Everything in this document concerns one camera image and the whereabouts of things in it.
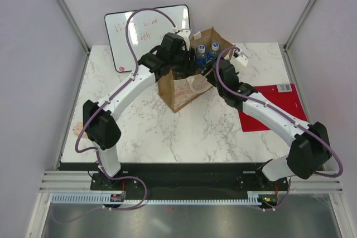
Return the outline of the blue-label water bottle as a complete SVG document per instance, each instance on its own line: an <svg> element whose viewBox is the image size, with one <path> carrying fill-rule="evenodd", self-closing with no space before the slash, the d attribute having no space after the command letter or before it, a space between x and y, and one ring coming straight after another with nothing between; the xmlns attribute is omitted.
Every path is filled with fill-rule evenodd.
<svg viewBox="0 0 357 238"><path fill-rule="evenodd" d="M196 64L197 68L201 70L207 62L206 47L204 45L199 45L196 52Z"/></svg>
<svg viewBox="0 0 357 238"><path fill-rule="evenodd" d="M217 42L211 44L207 52L208 60L213 60L216 56L220 54L220 46Z"/></svg>

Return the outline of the brown canvas tote bag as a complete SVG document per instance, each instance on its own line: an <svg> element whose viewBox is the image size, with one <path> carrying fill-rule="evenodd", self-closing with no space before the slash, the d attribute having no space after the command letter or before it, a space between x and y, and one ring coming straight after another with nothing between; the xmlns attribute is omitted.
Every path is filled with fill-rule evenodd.
<svg viewBox="0 0 357 238"><path fill-rule="evenodd" d="M197 49L204 45L210 49L214 42L219 44L221 50L233 45L211 27L194 34L190 38L190 47ZM198 71L191 76L170 71L159 79L157 86L159 96L174 113L213 87Z"/></svg>

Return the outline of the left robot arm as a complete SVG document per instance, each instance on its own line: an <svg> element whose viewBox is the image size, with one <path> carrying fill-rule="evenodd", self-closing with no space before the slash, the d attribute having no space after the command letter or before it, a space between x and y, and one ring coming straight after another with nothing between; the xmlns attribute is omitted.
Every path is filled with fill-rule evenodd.
<svg viewBox="0 0 357 238"><path fill-rule="evenodd" d="M142 55L134 71L107 96L97 102L87 100L83 105L83 129L96 145L94 148L103 183L111 190L122 185L116 144L121 137L117 120L127 106L148 87L171 70L186 71L190 60L189 29L164 35L160 45Z"/></svg>

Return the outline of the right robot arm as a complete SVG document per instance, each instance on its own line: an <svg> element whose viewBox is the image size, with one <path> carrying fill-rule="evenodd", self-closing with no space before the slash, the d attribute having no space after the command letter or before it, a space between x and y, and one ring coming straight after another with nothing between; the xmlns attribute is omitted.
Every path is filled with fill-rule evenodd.
<svg viewBox="0 0 357 238"><path fill-rule="evenodd" d="M260 189L268 190L284 177L308 179L332 157L323 124L310 124L295 118L271 103L256 88L239 81L238 72L230 61L209 61L200 73L217 88L230 107L261 122L290 147L286 156L268 161L255 176Z"/></svg>

